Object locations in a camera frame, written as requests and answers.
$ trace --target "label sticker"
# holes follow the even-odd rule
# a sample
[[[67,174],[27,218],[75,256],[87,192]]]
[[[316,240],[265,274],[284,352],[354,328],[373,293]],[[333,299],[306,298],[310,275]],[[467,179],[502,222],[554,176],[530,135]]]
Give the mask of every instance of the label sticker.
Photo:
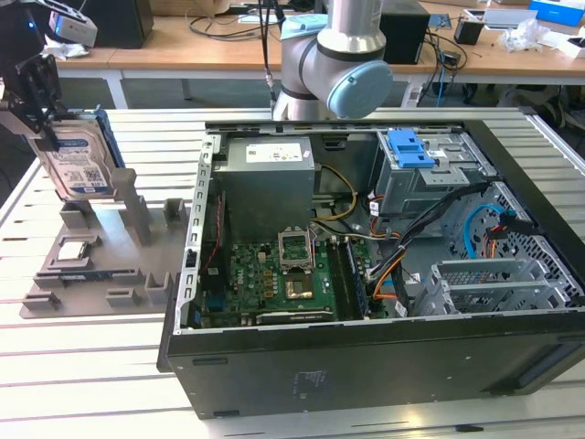
[[[302,162],[301,144],[246,146],[246,163]]]
[[[433,157],[433,158],[438,158],[438,157],[447,158],[447,155],[445,154],[445,152],[442,149],[429,150],[429,151],[427,151],[427,155],[429,157]]]
[[[399,313],[399,316],[401,316],[401,317],[406,317],[407,316],[406,308],[398,300],[396,301],[396,306],[394,307],[394,309],[396,309],[396,312]]]
[[[409,278],[404,281],[406,285],[420,284],[420,273],[409,274]]]
[[[297,372],[292,379],[292,397],[296,400],[306,400],[312,393],[324,391],[327,388],[327,370]]]
[[[74,192],[104,192],[108,183],[98,165],[91,160],[91,148],[84,139],[60,139],[59,150],[48,158],[63,184]]]
[[[380,211],[378,208],[378,203],[376,201],[370,201],[369,202],[369,213],[370,215],[374,216],[374,217],[379,217],[380,216]]]
[[[64,274],[59,277],[63,281],[85,281],[85,276],[82,274]]]

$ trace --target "green motherboard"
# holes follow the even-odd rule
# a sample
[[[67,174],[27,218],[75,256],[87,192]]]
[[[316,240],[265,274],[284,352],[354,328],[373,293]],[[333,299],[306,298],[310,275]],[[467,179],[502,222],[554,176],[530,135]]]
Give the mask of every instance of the green motherboard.
[[[331,247],[329,242],[315,241],[312,266],[304,270],[285,271],[281,267],[278,242],[233,245],[229,287],[221,296],[207,295],[205,326],[250,326],[257,323],[256,318],[260,321],[261,316],[273,317],[278,313],[295,313],[296,316],[299,313],[324,313],[330,320],[339,320],[339,298],[335,297],[336,272],[329,261],[328,246]],[[372,263],[367,245],[355,240],[351,247],[356,270],[361,276]],[[283,247],[283,258],[286,260],[301,260],[307,256],[304,241],[288,242]]]

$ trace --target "motherboard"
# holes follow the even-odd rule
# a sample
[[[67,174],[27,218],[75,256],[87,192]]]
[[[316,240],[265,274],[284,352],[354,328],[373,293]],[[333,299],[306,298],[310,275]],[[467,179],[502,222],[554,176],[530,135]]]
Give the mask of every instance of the motherboard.
[[[367,311],[362,279],[372,262],[364,241],[239,243],[229,258],[229,286],[205,292],[203,327],[336,321]]]

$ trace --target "blue box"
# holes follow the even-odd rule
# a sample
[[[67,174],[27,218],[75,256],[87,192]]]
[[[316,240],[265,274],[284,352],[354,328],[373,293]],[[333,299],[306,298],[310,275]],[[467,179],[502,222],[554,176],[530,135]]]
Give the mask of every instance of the blue box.
[[[578,26],[583,17],[585,5],[562,0],[559,2],[532,0],[529,9],[538,11],[537,20],[550,21],[567,26]]]

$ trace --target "blue cable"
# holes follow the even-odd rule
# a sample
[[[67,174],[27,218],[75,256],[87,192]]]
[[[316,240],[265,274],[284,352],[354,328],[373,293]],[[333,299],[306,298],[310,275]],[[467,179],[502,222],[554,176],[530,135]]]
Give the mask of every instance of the blue cable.
[[[476,207],[472,213],[469,214],[469,217],[465,220],[463,224],[463,243],[465,244],[465,250],[467,250],[467,254],[469,255],[469,259],[475,259],[475,250],[473,249],[472,245],[472,237],[471,237],[471,227],[472,227],[472,220],[475,215],[481,209],[491,209],[496,212],[498,215],[502,215],[504,209],[500,206],[496,206],[494,204],[480,204]]]
[[[437,107],[441,104],[441,97],[442,97],[442,84],[443,84],[443,80],[445,78],[445,57],[441,52],[441,64],[442,64],[442,69],[441,69],[441,76],[439,77],[439,94],[437,95]]]

